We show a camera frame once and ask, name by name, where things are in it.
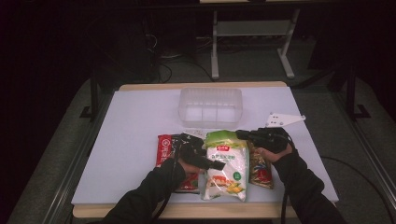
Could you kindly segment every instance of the plastic container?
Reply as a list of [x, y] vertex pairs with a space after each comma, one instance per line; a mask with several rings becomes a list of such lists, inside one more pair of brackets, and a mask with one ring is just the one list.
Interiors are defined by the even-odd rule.
[[186, 128], [233, 129], [242, 110], [238, 89], [185, 88], [180, 93], [178, 114]]

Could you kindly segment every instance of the person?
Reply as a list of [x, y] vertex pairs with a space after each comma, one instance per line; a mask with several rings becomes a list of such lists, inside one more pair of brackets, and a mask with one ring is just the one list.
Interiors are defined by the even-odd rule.
[[[278, 171], [280, 180], [286, 185], [291, 206], [302, 223], [346, 223], [336, 207], [321, 193], [323, 182], [307, 168], [296, 149], [287, 145], [277, 154], [265, 148], [259, 148], [259, 151]], [[100, 223], [150, 223], [153, 211], [165, 199], [169, 189], [176, 189], [186, 176], [197, 172], [198, 167], [182, 159], [178, 162], [167, 159], [160, 168], [149, 172], [137, 189], [127, 192]]]

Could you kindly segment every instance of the table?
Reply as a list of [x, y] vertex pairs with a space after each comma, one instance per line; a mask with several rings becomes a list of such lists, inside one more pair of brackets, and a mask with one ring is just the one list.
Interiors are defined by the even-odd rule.
[[[113, 97], [72, 200], [75, 217], [104, 217], [124, 193], [140, 185], [155, 165], [157, 135], [185, 130], [177, 115], [178, 96], [184, 87], [239, 88], [243, 94], [244, 112], [238, 129], [262, 127], [272, 110], [276, 113], [300, 114], [290, 88], [283, 82], [122, 86]], [[299, 122], [285, 130], [293, 138], [308, 167], [325, 183], [323, 194], [330, 201], [337, 202], [332, 182], [305, 124]], [[280, 217], [284, 188], [275, 169], [273, 178], [274, 189], [249, 184], [245, 203], [234, 197], [202, 201], [199, 195], [173, 194], [161, 218]], [[295, 217], [290, 206], [286, 216]]]
[[296, 8], [290, 20], [281, 21], [218, 21], [218, 12], [215, 11], [213, 17], [213, 44], [211, 53], [212, 78], [219, 78], [218, 36], [283, 35], [286, 37], [285, 42], [282, 48], [276, 51], [282, 62], [286, 77], [293, 79], [294, 73], [291, 69], [287, 52], [299, 13], [300, 9]]

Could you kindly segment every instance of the white snack bag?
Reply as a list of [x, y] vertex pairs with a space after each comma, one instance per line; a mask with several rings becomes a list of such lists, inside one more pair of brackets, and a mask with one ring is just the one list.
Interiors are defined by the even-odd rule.
[[204, 200], [220, 196], [238, 197], [242, 202], [246, 199], [248, 184], [248, 146], [246, 141], [236, 137], [235, 132], [217, 131], [208, 133], [205, 141], [206, 156], [212, 161], [222, 161], [222, 171], [209, 169], [206, 171], [206, 188]]

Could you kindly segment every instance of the red snack bag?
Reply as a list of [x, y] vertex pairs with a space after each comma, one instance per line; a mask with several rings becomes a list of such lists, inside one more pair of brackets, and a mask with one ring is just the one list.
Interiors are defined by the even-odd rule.
[[262, 158], [254, 145], [247, 141], [250, 152], [249, 183], [267, 189], [274, 188], [274, 181], [271, 172], [271, 162]]
[[[175, 149], [180, 144], [180, 136], [178, 134], [162, 134], [158, 136], [158, 149], [156, 167], [175, 153]], [[188, 176], [175, 190], [177, 193], [196, 193], [199, 194], [198, 189], [198, 174]]]

